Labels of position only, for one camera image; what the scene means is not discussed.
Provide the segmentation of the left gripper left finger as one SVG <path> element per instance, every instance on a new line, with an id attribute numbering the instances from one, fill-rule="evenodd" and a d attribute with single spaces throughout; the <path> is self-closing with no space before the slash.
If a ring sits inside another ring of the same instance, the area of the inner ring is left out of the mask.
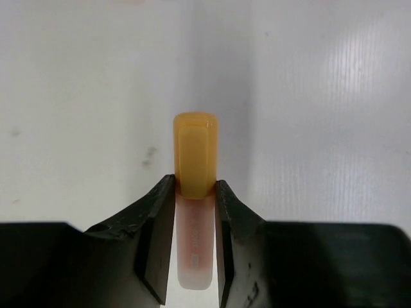
<path id="1" fill-rule="evenodd" d="M 1 224 L 2 307 L 165 304 L 175 179 L 86 231 L 64 222 Z"/>

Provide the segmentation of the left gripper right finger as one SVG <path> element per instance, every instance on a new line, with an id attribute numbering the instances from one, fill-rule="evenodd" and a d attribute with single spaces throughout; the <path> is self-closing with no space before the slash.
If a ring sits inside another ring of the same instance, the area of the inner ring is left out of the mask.
<path id="1" fill-rule="evenodd" d="M 216 183 L 220 307 L 409 307 L 410 239 L 393 225 L 267 221 Z"/>

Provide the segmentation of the orange pink highlighter marker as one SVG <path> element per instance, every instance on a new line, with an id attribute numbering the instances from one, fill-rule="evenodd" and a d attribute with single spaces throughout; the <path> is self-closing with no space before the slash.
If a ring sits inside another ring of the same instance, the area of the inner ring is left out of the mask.
<path id="1" fill-rule="evenodd" d="M 179 114 L 173 138 L 177 276 L 184 289 L 205 290 L 213 277 L 218 119 Z"/>

